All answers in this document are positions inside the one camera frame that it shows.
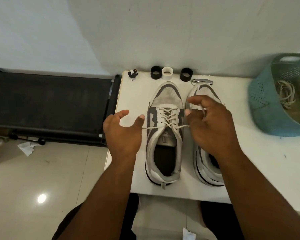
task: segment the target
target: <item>forearm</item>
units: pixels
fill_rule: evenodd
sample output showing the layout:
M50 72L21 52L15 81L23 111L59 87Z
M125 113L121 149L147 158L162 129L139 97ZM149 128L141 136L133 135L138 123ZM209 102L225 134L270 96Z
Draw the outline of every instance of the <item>forearm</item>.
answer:
M59 240L119 239L135 156L112 161Z
M300 239L300 217L240 150L218 159L246 239Z

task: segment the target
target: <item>white cord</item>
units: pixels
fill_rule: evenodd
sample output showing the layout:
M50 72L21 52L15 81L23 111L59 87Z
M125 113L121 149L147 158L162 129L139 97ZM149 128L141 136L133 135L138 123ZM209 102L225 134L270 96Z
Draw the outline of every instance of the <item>white cord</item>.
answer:
M176 120L175 118L172 118L172 116L174 116L174 114L172 114L172 111L177 110L176 108L171 108L171 109L160 108L159 110L163 111L163 113L160 113L160 115L163 116L165 121L163 121L161 123L163 123L165 125L164 126L142 128L143 130L146 130L146 129L159 129L159 128L166 127L166 126L168 126L172 129L172 125L175 125L174 126L175 129L179 129L179 128L182 128L182 127L190 127L190 125L176 126L177 124L175 122L172 122L172 120Z
M295 88L292 83L280 80L276 82L276 90L280 97L280 103L285 109L291 109L291 105L296 102Z

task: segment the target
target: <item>teal basket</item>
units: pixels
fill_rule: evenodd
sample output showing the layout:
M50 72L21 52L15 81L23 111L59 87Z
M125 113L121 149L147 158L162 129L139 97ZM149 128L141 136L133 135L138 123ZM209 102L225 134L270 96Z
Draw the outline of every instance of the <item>teal basket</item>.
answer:
M285 110L279 100L275 83L285 80L296 91L296 102ZM300 54L276 56L248 88L250 111L263 132L284 137L300 136Z

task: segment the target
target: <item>hand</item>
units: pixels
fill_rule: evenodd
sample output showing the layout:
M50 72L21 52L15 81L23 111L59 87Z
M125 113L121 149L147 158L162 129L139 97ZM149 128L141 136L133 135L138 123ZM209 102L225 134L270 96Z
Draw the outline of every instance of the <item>hand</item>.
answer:
M142 114L136 118L130 127L121 126L120 119L126 116L129 110L121 110L109 115L103 123L103 131L107 141L112 161L121 158L134 157L141 146L141 132L145 116Z
M205 117L202 110L185 111L192 137L202 149L216 159L241 151L232 114L224 105L207 95L189 97L188 102L206 108Z

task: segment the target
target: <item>tiled floor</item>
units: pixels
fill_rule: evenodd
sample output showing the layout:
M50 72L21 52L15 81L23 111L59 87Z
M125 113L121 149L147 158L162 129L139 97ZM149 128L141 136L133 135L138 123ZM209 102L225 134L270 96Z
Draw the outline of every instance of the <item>tiled floor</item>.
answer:
M47 143L27 157L19 143L0 148L0 240L49 240L103 173L107 149ZM183 227L197 239L216 239L197 201L140 195L140 202L133 224L138 239L181 239Z

